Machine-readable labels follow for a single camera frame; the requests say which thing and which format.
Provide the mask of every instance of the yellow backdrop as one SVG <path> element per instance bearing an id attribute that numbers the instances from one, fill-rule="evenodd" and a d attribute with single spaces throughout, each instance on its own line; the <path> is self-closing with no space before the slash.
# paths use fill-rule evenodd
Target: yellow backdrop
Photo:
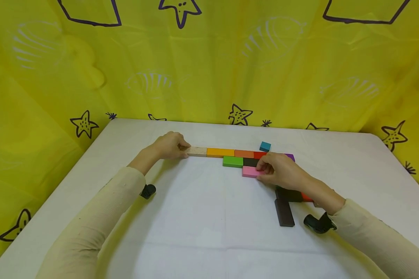
<path id="1" fill-rule="evenodd" d="M 419 0 L 0 1 L 0 255 L 121 117 L 369 132 L 419 182 Z"/>

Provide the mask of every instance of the cream sleeve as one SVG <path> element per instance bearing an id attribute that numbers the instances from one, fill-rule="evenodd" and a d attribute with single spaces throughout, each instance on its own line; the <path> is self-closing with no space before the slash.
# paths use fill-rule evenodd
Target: cream sleeve
<path id="1" fill-rule="evenodd" d="M 352 200 L 333 216 L 336 232 L 391 279 L 419 279 L 419 248 Z"/>
<path id="2" fill-rule="evenodd" d="M 36 278 L 94 279 L 98 252 L 144 185 L 142 173 L 122 168 L 54 241 Z"/>

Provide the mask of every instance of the black clip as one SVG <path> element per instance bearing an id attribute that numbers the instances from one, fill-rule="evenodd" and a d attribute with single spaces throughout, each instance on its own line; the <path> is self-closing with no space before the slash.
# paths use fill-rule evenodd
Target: black clip
<path id="1" fill-rule="evenodd" d="M 143 191 L 141 191 L 140 196 L 142 196 L 146 200 L 148 200 L 151 197 L 151 195 L 153 195 L 155 193 L 156 190 L 157 189 L 152 184 L 144 185 L 144 189 L 143 189 Z"/>
<path id="2" fill-rule="evenodd" d="M 330 229 L 337 229 L 335 224 L 332 223 L 332 220 L 327 216 L 327 212 L 324 212 L 319 220 L 311 214 L 307 215 L 306 218 L 304 218 L 304 224 L 319 234 L 327 233 Z"/>

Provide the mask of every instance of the blue cube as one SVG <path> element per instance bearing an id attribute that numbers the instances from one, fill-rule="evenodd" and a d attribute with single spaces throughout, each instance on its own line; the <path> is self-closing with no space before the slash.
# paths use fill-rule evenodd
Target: blue cube
<path id="1" fill-rule="evenodd" d="M 271 147 L 272 147 L 271 144 L 269 144 L 268 142 L 263 141 L 261 143 L 261 147 L 259 148 L 259 150 L 261 150 L 262 152 L 269 152 Z"/>

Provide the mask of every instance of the tabletop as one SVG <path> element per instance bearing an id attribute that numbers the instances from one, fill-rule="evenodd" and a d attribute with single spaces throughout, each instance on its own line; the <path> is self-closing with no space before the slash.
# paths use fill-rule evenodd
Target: tabletop
<path id="1" fill-rule="evenodd" d="M 133 157 L 173 130 L 193 146 L 292 153 L 295 161 L 419 247 L 419 185 L 382 141 L 366 133 L 115 119 L 0 258 L 0 278 L 33 279 L 69 221 Z M 274 190 L 220 158 L 159 161 L 157 188 L 138 197 L 100 252 L 98 278 L 385 278 L 335 232 L 304 217 L 324 211 L 291 203 L 295 226 L 280 227 Z"/>

